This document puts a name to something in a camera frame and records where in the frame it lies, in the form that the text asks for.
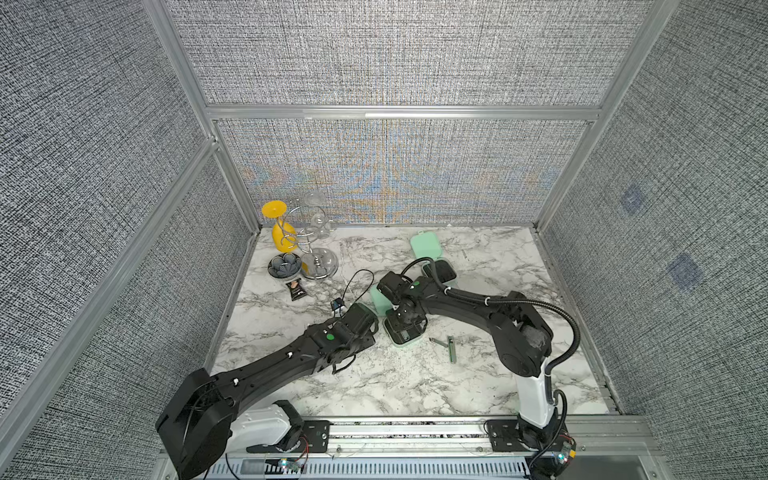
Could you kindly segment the chrome cup holder stand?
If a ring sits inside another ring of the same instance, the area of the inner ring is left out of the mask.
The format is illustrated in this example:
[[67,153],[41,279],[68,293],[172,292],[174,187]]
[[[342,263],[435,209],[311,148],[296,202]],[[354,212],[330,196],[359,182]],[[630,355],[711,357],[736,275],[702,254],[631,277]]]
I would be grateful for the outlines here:
[[[307,232],[307,213],[308,210],[304,205],[304,199],[296,199],[288,205],[287,212],[280,218],[290,223],[296,230],[297,249],[300,252],[299,257],[302,260],[301,274],[307,280],[327,280],[337,273],[339,269],[339,259],[336,253],[321,245],[321,243],[330,235],[325,239],[316,239]],[[333,229],[332,219],[330,228],[331,233]]]

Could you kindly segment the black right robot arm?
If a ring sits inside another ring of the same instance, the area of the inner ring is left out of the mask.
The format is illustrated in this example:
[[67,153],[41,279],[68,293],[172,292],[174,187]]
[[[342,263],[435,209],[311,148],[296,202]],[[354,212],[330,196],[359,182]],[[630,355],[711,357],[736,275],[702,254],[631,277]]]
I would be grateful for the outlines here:
[[[579,348],[581,334],[572,316],[548,302],[527,298],[519,292],[484,296],[446,284],[441,269],[430,257],[422,275],[411,279],[405,271],[388,272],[376,289],[392,305],[384,328],[397,345],[405,345],[425,334],[431,315],[449,317],[488,333],[502,365],[516,377],[519,409],[519,441],[532,451],[551,448],[564,432],[566,400],[552,387],[552,370],[571,358]],[[563,318],[572,331],[567,350],[552,358],[554,333],[537,309],[541,307]]]

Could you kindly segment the yellow cup on stand top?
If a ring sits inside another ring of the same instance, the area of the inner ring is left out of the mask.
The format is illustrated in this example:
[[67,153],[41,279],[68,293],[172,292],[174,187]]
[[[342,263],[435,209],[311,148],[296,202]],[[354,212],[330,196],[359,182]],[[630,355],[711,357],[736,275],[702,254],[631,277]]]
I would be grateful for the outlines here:
[[265,203],[261,209],[262,215],[268,219],[278,219],[287,212],[287,204],[281,200]]

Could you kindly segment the yellow plastic cup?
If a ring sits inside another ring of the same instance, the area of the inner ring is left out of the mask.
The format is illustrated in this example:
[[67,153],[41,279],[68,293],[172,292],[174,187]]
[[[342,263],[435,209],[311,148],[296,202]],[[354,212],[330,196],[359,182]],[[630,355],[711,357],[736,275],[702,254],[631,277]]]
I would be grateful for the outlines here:
[[272,228],[272,240],[281,253],[291,253],[298,247],[295,228],[282,218],[278,218]]

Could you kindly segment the black snack packet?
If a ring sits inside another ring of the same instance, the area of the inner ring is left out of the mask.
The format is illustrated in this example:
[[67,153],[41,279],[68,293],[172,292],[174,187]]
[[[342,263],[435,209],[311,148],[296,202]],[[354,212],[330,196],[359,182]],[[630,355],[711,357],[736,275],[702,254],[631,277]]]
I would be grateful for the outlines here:
[[286,283],[289,289],[290,298],[292,301],[297,301],[307,296],[307,292],[301,284],[301,280],[296,278]]

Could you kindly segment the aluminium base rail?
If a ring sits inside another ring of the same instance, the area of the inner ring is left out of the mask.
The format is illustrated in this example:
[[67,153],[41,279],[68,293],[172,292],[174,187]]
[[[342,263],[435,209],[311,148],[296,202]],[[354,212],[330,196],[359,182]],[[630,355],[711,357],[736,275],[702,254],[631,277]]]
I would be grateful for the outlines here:
[[[230,452],[201,479],[541,479],[513,444],[509,416],[312,417],[291,453]],[[575,415],[571,454],[555,451],[563,479],[670,479],[637,416]]]

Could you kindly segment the clear glass cup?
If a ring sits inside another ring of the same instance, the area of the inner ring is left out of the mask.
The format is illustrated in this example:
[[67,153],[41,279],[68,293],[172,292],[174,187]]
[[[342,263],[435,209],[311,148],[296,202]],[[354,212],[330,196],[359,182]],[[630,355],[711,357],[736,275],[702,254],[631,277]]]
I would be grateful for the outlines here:
[[307,232],[316,239],[325,239],[330,235],[331,219],[326,211],[328,200],[324,194],[310,192],[304,197],[308,210]]

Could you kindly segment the large clipper lower table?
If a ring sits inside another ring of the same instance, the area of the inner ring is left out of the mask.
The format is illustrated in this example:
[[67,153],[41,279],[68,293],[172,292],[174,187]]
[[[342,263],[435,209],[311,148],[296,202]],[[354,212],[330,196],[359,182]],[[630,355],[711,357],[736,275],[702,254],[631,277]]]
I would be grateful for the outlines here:
[[452,336],[447,337],[447,348],[449,352],[449,361],[451,364],[457,363],[457,354],[456,354],[456,346],[455,341]]

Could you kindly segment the green nail kit case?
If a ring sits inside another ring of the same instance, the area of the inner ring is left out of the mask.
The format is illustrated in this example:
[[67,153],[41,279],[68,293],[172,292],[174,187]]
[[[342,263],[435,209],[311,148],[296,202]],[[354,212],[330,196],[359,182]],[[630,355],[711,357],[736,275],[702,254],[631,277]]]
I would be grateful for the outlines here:
[[405,329],[396,329],[396,321],[390,318],[389,311],[394,309],[393,304],[373,286],[369,289],[369,295],[373,301],[377,315],[383,319],[383,326],[392,342],[397,347],[404,347],[421,338],[427,330],[429,321],[422,320]]
[[416,258],[429,257],[434,260],[437,276],[443,284],[455,284],[457,274],[450,262],[443,258],[442,244],[435,232],[417,233],[410,238],[410,245]]

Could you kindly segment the black white patterned bowl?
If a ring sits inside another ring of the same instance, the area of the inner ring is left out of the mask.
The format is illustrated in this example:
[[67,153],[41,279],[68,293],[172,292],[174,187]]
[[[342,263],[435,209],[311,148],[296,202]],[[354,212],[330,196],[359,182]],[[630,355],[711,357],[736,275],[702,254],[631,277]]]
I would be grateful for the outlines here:
[[281,253],[274,256],[267,264],[267,272],[275,279],[289,280],[300,274],[302,260],[293,253]]

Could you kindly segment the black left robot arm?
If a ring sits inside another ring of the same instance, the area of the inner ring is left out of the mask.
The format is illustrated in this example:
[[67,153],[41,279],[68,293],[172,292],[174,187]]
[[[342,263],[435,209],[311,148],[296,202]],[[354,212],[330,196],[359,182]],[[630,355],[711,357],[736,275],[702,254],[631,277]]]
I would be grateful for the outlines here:
[[251,405],[289,383],[322,372],[375,344],[378,319],[354,304],[339,318],[312,324],[293,342],[259,360],[210,375],[184,378],[155,428],[180,479],[204,473],[235,436],[232,425]]

